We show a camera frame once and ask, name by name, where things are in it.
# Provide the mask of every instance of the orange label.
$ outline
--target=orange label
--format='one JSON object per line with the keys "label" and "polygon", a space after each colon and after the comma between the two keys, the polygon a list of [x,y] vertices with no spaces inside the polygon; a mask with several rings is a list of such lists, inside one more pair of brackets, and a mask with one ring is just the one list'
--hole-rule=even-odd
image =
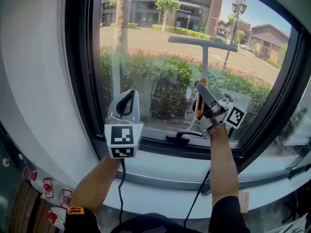
{"label": "orange label", "polygon": [[68,215],[84,214],[84,208],[80,206],[72,206],[67,209]]}

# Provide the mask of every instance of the human arm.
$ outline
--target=human arm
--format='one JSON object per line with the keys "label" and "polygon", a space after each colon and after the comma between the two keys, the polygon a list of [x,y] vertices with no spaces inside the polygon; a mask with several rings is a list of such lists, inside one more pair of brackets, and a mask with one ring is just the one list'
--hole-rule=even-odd
{"label": "human arm", "polygon": [[238,197],[238,171],[231,153],[225,124],[214,127],[210,134],[210,186],[213,206],[222,198]]}
{"label": "human arm", "polygon": [[225,125],[217,125],[210,134],[210,186],[213,210],[210,232],[249,233],[239,204],[238,171],[231,153]]}
{"label": "human arm", "polygon": [[77,185],[70,206],[82,206],[96,213],[107,196],[120,164],[119,159],[106,155]]}

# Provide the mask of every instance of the wooden floor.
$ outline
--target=wooden floor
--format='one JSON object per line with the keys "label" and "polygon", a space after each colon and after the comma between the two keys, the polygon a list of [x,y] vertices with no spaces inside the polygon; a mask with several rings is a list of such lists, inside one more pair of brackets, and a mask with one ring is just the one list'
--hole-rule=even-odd
{"label": "wooden floor", "polygon": [[14,201],[10,217],[10,233],[56,233],[47,219],[52,204],[40,199],[40,195],[26,181],[23,181]]}

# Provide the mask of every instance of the white wall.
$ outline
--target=white wall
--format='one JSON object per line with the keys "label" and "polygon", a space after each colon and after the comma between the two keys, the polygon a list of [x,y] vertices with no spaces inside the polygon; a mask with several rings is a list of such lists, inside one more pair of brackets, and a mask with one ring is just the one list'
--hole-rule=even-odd
{"label": "white wall", "polygon": [[3,0],[0,121],[44,171],[75,186],[98,162],[75,108],[63,0]]}

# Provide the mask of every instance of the parked car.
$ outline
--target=parked car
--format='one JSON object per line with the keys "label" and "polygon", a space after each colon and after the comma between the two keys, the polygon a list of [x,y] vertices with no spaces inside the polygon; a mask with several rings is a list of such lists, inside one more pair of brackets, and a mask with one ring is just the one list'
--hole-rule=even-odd
{"label": "parked car", "polygon": [[255,56],[257,58],[264,60],[264,61],[268,61],[268,59],[270,58],[270,56],[264,52],[257,52],[257,53],[255,53]]}
{"label": "parked car", "polygon": [[249,47],[247,45],[243,45],[243,44],[240,44],[240,48],[244,49],[244,50],[249,50]]}
{"label": "parked car", "polygon": [[216,33],[215,38],[222,39],[222,40],[224,40],[224,41],[227,40],[226,35],[224,35],[223,33],[219,33],[219,32]]}
{"label": "parked car", "polygon": [[251,45],[246,45],[247,47],[248,47],[248,50],[250,50],[250,49],[256,49],[256,48],[254,48],[253,46],[251,46]]}

